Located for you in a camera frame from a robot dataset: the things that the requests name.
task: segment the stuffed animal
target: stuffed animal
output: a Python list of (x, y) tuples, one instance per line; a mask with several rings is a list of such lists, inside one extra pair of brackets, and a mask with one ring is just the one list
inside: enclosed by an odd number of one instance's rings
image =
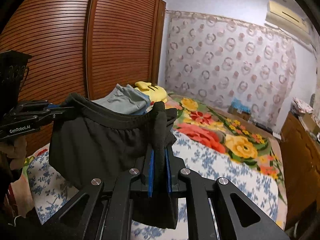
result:
[(149, 96), (151, 102), (167, 102), (167, 92), (159, 86), (151, 86), (151, 83), (139, 81), (135, 83), (137, 90)]

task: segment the blue floral pattern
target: blue floral pattern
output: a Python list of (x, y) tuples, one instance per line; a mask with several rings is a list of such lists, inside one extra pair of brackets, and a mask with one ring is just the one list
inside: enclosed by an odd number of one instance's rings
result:
[[(272, 177), (254, 171), (244, 163), (233, 162), (227, 155), (193, 141), (178, 131), (173, 133), (177, 141), (172, 150), (176, 156), (184, 159), (186, 167), (209, 179), (228, 178), (273, 221), (276, 221), (278, 187)], [(35, 158), (28, 168), (30, 190), (42, 224), (77, 192), (76, 188), (49, 165), (48, 157), (47, 151)], [(188, 239), (186, 200), (179, 199), (178, 224), (175, 230), (155, 228), (132, 221), (131, 239)]]

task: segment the wooden cabinet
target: wooden cabinet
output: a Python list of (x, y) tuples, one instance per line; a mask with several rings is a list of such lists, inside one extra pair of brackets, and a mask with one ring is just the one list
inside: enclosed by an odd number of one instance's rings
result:
[(320, 145), (310, 137), (291, 112), (282, 128), (282, 134), (280, 148), (288, 199), (286, 227), (289, 228), (319, 198)]
[[(150, 82), (159, 1), (24, 0), (0, 35), (0, 52), (32, 56), (19, 99), (59, 104), (71, 92), (97, 99), (117, 83)], [(28, 155), (51, 132), (28, 135)]]

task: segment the folded clothing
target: folded clothing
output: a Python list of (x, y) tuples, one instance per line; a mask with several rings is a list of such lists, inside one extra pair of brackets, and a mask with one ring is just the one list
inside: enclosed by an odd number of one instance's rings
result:
[(144, 114), (150, 106), (148, 95), (130, 85), (122, 87), (119, 84), (109, 95), (93, 102), (117, 113), (134, 115)]
[(306, 102), (298, 99), (298, 98), (293, 98), (293, 102), (295, 104), (293, 104), (292, 107), (295, 108), (295, 110), (297, 110), (299, 113), (301, 114), (305, 114), (305, 113), (308, 113), (308, 114), (312, 114), (313, 113), (313, 108), (308, 105)]
[(75, 107), (78, 117), (54, 122), (50, 165), (77, 189), (100, 178), (105, 190), (113, 190), (118, 175), (153, 149), (152, 198), (134, 200), (133, 219), (159, 228), (175, 228), (178, 200), (167, 193), (164, 149), (176, 140), (170, 129), (177, 110), (165, 110), (164, 103), (157, 102), (145, 115), (119, 114), (76, 93), (61, 105)]
[(250, 108), (247, 107), (247, 106), (245, 106), (245, 105), (243, 105), (243, 104), (241, 103), (241, 100), (239, 100), (239, 99), (234, 98), (234, 99), (232, 100), (232, 102), (231, 102), (231, 106), (232, 106), (233, 108), (235, 108), (235, 109), (240, 110), (241, 112), (245, 112), (245, 113), (251, 114)]

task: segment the floral bedspread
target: floral bedspread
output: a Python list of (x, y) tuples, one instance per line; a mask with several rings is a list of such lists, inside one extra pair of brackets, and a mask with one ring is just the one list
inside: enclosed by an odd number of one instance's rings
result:
[(280, 148), (273, 149), (263, 130), (234, 115), (214, 110), (207, 105), (176, 94), (168, 94), (166, 108), (178, 110), (173, 128), (211, 149), (230, 156), (236, 163), (273, 177), (278, 185), (278, 196), (284, 212), (279, 213), (279, 224), (285, 225), (287, 200), (284, 186)]
[[(176, 156), (183, 158), (188, 168), (203, 177), (217, 179), (227, 177), (273, 221), (277, 218), (278, 189), (271, 176), (250, 169), (244, 163), (231, 161), (212, 148), (191, 140), (185, 134), (173, 132), (177, 138), (172, 149)], [(47, 221), (59, 208), (70, 200), (77, 190), (49, 165), (49, 146), (30, 163), (28, 178), (32, 198), (41, 223)], [(186, 200), (179, 199), (178, 225), (173, 229), (160, 229), (132, 221), (132, 240), (145, 239), (188, 239)]]

